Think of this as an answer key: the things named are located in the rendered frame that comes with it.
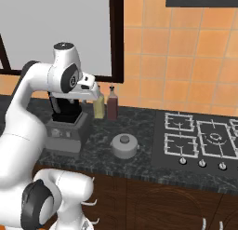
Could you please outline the dark framed window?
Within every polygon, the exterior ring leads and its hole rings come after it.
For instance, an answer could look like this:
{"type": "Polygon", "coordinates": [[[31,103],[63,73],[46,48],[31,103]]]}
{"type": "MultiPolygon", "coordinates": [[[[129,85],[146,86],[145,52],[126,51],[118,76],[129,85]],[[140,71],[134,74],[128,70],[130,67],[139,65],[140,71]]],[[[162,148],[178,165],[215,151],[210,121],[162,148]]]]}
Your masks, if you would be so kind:
{"type": "Polygon", "coordinates": [[[53,61],[70,42],[82,70],[99,82],[124,81],[124,0],[0,0],[0,74],[27,61],[53,61]]]}

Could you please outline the black gas hob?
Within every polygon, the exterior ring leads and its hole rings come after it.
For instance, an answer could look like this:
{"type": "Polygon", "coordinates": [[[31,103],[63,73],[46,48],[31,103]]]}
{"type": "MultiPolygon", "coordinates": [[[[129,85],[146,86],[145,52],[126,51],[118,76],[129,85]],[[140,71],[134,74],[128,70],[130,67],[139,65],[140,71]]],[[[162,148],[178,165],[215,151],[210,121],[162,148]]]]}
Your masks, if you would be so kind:
{"type": "Polygon", "coordinates": [[[238,179],[238,117],[157,111],[152,165],[238,179]],[[179,163],[182,157],[186,165],[179,163]],[[221,162],[226,170],[218,167],[221,162]]]}

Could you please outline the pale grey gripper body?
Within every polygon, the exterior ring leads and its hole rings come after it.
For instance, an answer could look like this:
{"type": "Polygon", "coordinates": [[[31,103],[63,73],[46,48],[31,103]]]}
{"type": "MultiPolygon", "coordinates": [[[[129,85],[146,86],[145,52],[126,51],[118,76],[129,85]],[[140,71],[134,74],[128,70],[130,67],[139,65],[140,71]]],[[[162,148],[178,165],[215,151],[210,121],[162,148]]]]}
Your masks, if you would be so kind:
{"type": "Polygon", "coordinates": [[[97,84],[94,84],[92,87],[77,85],[69,93],[51,92],[50,96],[67,100],[96,101],[99,98],[99,87],[97,84]]]}

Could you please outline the grey blender with black jar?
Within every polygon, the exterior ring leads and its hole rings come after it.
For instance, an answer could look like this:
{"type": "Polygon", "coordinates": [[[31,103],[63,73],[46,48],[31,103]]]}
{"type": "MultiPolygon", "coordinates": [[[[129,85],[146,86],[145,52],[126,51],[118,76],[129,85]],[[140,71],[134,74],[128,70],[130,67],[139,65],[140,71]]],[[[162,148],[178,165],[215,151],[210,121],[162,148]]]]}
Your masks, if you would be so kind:
{"type": "Polygon", "coordinates": [[[78,100],[49,96],[52,116],[46,123],[46,149],[57,155],[78,157],[92,130],[92,116],[78,100]]]}

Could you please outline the pale yellow bottle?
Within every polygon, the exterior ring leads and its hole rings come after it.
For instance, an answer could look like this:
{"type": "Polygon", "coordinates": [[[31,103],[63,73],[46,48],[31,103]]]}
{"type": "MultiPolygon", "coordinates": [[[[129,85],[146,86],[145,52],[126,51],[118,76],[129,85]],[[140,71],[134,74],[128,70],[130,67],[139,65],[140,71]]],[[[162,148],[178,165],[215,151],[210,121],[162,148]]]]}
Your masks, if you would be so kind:
{"type": "Polygon", "coordinates": [[[93,101],[94,117],[97,119],[103,119],[105,116],[104,95],[99,94],[99,98],[93,101]]]}

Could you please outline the dark red bottle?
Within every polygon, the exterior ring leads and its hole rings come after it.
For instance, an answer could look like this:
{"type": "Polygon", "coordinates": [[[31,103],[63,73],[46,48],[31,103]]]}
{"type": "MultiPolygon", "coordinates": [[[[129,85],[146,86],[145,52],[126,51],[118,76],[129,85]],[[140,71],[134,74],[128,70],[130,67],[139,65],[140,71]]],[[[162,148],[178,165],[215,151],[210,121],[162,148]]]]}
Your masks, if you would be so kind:
{"type": "Polygon", "coordinates": [[[114,85],[110,86],[110,95],[107,100],[107,117],[116,120],[118,116],[118,97],[114,92],[114,85]]]}

